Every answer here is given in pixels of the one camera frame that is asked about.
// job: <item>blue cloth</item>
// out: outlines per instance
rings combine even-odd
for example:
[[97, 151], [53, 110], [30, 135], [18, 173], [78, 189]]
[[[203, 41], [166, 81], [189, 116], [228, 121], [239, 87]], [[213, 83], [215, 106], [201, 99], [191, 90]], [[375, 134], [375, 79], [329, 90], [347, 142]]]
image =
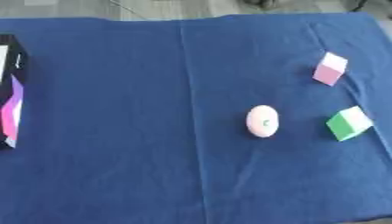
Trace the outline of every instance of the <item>blue cloth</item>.
[[[4, 19], [31, 55], [3, 224], [329, 223], [392, 214], [392, 45], [365, 14]], [[349, 59], [335, 87], [312, 72]], [[245, 127], [259, 104], [281, 127]], [[360, 105], [374, 128], [339, 143]]]

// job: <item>ball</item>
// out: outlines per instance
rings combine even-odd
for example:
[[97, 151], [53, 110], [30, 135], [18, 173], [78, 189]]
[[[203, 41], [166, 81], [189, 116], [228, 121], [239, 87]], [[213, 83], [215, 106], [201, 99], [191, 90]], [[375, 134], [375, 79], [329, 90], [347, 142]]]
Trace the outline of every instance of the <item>ball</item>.
[[271, 137], [279, 128], [277, 111], [267, 105], [252, 108], [247, 116], [247, 126], [257, 137]]

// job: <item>floor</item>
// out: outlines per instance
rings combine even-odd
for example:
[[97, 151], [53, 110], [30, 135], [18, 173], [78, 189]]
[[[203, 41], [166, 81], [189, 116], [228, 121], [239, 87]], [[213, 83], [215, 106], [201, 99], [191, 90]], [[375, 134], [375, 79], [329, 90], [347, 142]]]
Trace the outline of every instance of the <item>floor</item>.
[[[343, 12], [358, 0], [278, 0], [272, 9], [260, 10], [240, 0], [0, 0], [0, 18], [96, 17], [113, 20], [168, 20], [210, 18], [227, 14]], [[370, 0], [363, 9], [373, 14], [392, 38], [392, 3]], [[378, 220], [372, 224], [392, 224]]]

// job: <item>green block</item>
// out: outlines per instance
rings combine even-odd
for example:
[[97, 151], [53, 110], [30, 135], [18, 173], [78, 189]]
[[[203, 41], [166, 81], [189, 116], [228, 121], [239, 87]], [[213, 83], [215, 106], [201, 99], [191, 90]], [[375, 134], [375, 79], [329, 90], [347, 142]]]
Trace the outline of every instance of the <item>green block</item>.
[[372, 121], [356, 106], [341, 110], [333, 116], [326, 125], [336, 138], [342, 142], [357, 137], [373, 126]]

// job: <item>cube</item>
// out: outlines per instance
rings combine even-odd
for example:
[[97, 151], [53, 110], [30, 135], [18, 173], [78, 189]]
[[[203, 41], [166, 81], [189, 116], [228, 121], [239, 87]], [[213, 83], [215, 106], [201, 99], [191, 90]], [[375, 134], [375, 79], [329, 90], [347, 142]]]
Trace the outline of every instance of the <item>cube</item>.
[[18, 140], [27, 58], [14, 35], [0, 34], [0, 150]]
[[360, 107], [355, 106], [341, 110], [332, 117], [326, 125], [342, 142], [359, 134], [373, 126], [373, 122], [363, 113]]
[[318, 64], [313, 79], [333, 86], [346, 71], [347, 59], [328, 52]]

